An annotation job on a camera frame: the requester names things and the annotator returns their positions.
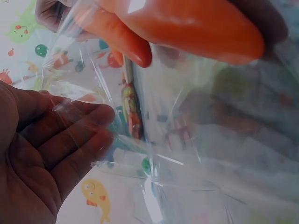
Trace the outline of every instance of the plastic wrap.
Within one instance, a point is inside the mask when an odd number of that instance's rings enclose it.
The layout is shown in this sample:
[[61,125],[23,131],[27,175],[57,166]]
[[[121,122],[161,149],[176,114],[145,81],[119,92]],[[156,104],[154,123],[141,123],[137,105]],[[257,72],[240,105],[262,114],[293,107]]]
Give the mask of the plastic wrap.
[[[142,223],[299,223],[295,3],[164,2],[75,5],[43,65],[42,88],[71,99],[56,112],[78,120],[74,100],[114,108],[114,144],[92,165],[139,178]],[[78,43],[84,32],[104,40]]]

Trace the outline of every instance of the red cartoon figure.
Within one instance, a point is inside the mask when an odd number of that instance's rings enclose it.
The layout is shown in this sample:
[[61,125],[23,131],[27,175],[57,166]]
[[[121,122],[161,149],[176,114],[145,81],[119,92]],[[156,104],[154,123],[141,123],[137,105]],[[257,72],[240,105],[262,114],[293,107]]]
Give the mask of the red cartoon figure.
[[61,52],[58,49],[53,57],[54,57],[54,64],[53,64],[54,69],[59,69],[60,67],[72,62],[72,60],[70,60],[67,56],[67,51]]
[[8,76],[9,75],[9,70],[6,69],[0,73],[0,81],[3,81],[9,85],[11,85],[13,83],[13,81],[11,80],[11,78]]
[[8,56],[13,56],[14,55],[14,49],[11,48],[11,50],[7,54],[8,54]]
[[[106,53],[101,53],[97,56],[97,58],[102,58],[106,55]],[[117,69],[117,68],[120,68],[121,65],[117,62],[117,60],[115,59],[115,57],[113,56],[113,53],[109,53],[108,54],[108,57],[107,57],[107,65],[101,65],[99,64],[99,67],[101,69],[106,69],[106,68],[114,68],[114,69]]]

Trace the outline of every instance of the gloved hand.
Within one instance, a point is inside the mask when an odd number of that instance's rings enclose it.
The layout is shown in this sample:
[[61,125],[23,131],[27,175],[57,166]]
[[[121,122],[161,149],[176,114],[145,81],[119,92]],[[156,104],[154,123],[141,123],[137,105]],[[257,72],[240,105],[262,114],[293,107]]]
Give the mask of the gloved hand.
[[271,45],[287,37],[268,0],[97,1],[98,9],[81,4],[75,22],[142,67],[151,63],[148,42],[246,64],[262,57],[264,41]]

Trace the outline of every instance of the green cartoon figure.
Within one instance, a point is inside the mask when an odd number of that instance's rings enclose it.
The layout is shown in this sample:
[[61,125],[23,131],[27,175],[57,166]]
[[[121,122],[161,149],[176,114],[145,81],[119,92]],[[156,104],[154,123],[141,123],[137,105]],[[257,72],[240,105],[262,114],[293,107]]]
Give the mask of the green cartoon figure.
[[29,6],[25,9],[22,14],[17,14],[19,20],[10,25],[10,30],[6,36],[13,43],[24,43],[37,28],[45,29],[45,27],[37,24],[35,16],[33,14],[36,0],[31,0]]
[[47,52],[48,52],[48,48],[43,44],[39,44],[39,45],[36,46],[35,52],[40,57],[46,57]]

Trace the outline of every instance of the play mat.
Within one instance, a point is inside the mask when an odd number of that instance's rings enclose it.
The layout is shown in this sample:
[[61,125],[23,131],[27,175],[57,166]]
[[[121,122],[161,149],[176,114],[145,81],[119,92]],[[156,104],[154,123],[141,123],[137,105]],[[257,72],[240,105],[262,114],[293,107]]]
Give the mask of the play mat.
[[299,5],[272,3],[289,28],[280,63],[229,66],[152,45],[152,66],[133,67],[137,100],[103,40],[57,37],[36,23],[35,0],[0,2],[0,80],[108,103],[123,125],[57,224],[299,223]]

